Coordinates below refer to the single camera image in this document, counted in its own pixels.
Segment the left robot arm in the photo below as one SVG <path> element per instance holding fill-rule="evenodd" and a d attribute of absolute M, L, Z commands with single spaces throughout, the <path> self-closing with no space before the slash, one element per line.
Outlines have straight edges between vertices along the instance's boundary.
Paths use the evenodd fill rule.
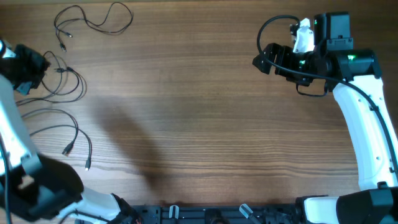
<path fill-rule="evenodd" d="M 7 222 L 74 218 L 83 223 L 142 223 L 123 198 L 83 185 L 68 164 L 47 157 L 32 142 L 14 91 L 37 88 L 49 62 L 38 52 L 1 41 L 1 207 Z"/>

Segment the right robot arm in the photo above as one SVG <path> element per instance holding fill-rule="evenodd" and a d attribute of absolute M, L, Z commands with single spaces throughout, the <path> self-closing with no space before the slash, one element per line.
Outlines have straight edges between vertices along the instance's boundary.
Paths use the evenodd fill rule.
<path fill-rule="evenodd" d="M 261 218 L 247 206 L 253 223 L 396 223 L 397 136 L 386 108 L 382 71 L 371 49 L 356 49 L 347 12 L 294 18 L 293 47 L 258 47 L 253 65 L 296 86 L 323 80 L 340 107 L 358 166 L 359 191 L 341 196 L 299 197 L 292 204 L 268 205 Z"/>

